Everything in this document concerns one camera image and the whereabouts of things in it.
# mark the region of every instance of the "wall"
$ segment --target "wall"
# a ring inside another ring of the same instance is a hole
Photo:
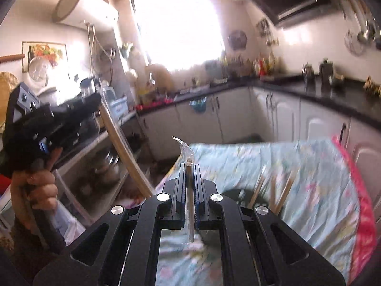
[[[90,53],[87,32],[70,26],[54,24],[51,14],[59,0],[16,0],[0,25],[0,56],[20,54],[22,41],[65,43],[71,79],[89,75]],[[21,61],[0,65],[0,72],[7,71],[24,80]]]
[[[349,5],[344,3],[344,8],[347,20],[338,11],[284,30],[271,25],[274,36],[280,42],[278,47],[273,47],[274,54],[282,59],[285,71],[301,72],[308,62],[318,73],[319,63],[326,57],[334,62],[338,73],[360,80],[366,80],[370,75],[375,82],[381,83],[381,51],[368,48],[364,55],[355,57],[344,45],[348,29],[356,34],[359,32]],[[246,3],[246,9],[253,25],[265,17],[251,2]]]
[[[115,7],[113,0],[104,1]],[[114,29],[111,31],[99,33],[97,37],[103,47],[114,47],[117,49],[120,48],[123,44],[120,36],[119,25],[115,25]],[[96,51],[97,53],[101,52],[101,48],[96,46]],[[98,71],[102,74],[102,79],[106,79],[108,82],[110,82],[111,76],[109,60],[104,58],[103,61],[97,60],[97,62],[99,67]],[[129,67],[127,65],[127,61],[121,56],[119,50],[116,50],[115,58],[112,61],[112,69],[113,76],[111,86],[115,91],[116,97],[121,98],[126,96],[128,105],[134,106],[136,104],[135,90],[134,87],[132,87],[128,82],[128,77],[125,74],[129,70]]]
[[[216,10],[222,38],[228,54],[238,55],[242,54],[243,57],[254,59],[260,51],[266,50],[261,40],[258,40],[254,27],[247,14],[245,6],[242,3],[234,2],[233,0],[210,0]],[[139,42],[139,33],[135,24],[133,11],[131,9],[130,0],[117,0],[115,7],[119,11],[119,27],[121,37],[124,42],[132,42],[137,48],[142,51]],[[248,38],[248,43],[244,51],[233,52],[228,46],[229,34],[235,30],[243,30]],[[144,66],[133,66],[140,76],[140,80],[144,74]],[[195,66],[191,70],[183,70],[173,72],[175,84],[177,88],[183,87],[184,81],[189,86],[191,85],[192,76],[197,76],[202,82],[206,81],[206,73],[203,66]]]

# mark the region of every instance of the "red item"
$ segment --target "red item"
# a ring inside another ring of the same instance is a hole
[[[8,186],[11,184],[11,180],[8,177],[0,174],[0,195],[5,193]]]
[[[152,109],[154,107],[157,107],[163,104],[171,104],[172,102],[173,102],[173,99],[164,99],[163,101],[154,101],[147,105],[138,104],[134,106],[134,109],[136,109],[137,111],[142,111],[142,110]]]
[[[376,247],[376,221],[373,214],[373,204],[365,188],[359,169],[345,148],[339,143],[337,137],[333,138],[333,143],[349,167],[351,179],[356,187],[360,204],[359,224],[357,226],[356,242],[352,253],[351,270],[349,272],[350,284],[363,270]]]
[[[265,72],[264,66],[263,66],[263,61],[259,60],[258,63],[260,64],[260,76],[261,75],[266,75],[266,72]]]

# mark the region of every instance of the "hanging utensil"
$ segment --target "hanging utensil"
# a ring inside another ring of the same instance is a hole
[[[344,44],[348,51],[356,57],[361,56],[365,52],[365,46],[358,41],[357,35],[350,30],[348,30],[344,37]]]
[[[362,11],[364,12],[364,15],[368,15],[370,13],[370,10],[368,6],[365,4],[363,0],[357,0],[358,4],[361,6]]]
[[[368,45],[373,41],[376,30],[374,26],[369,22],[369,20],[366,20],[365,26],[366,30],[364,32],[360,31],[357,35],[357,39],[360,43]]]
[[[364,30],[362,29],[361,27],[361,24],[360,24],[360,21],[359,21],[359,16],[357,14],[357,11],[356,11],[356,7],[355,5],[353,4],[352,0],[347,0],[349,5],[351,6],[351,9],[354,13],[354,16],[355,16],[355,20],[357,22],[357,25],[359,26],[359,29],[360,29],[360,32],[357,34],[357,39],[358,41],[361,43],[361,44],[367,44],[368,43],[368,40],[367,38],[364,36]]]
[[[381,29],[379,27],[379,25],[375,22],[375,29],[376,29],[376,33],[375,33],[375,44],[376,44],[376,48],[381,51]]]

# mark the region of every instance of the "hand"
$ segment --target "hand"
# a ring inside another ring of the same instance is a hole
[[[54,149],[44,170],[32,174],[26,171],[13,172],[11,182],[12,207],[18,220],[28,230],[32,229],[33,223],[26,208],[23,187],[26,184],[36,186],[28,195],[28,200],[31,202],[33,209],[55,210],[58,205],[58,189],[55,185],[56,179],[50,171],[61,153],[62,148]]]

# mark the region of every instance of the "stainless steel pot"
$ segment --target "stainless steel pot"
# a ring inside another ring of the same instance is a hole
[[[113,185],[120,178],[119,156],[113,155],[110,149],[105,149],[96,154],[94,159],[94,173],[102,185]]]

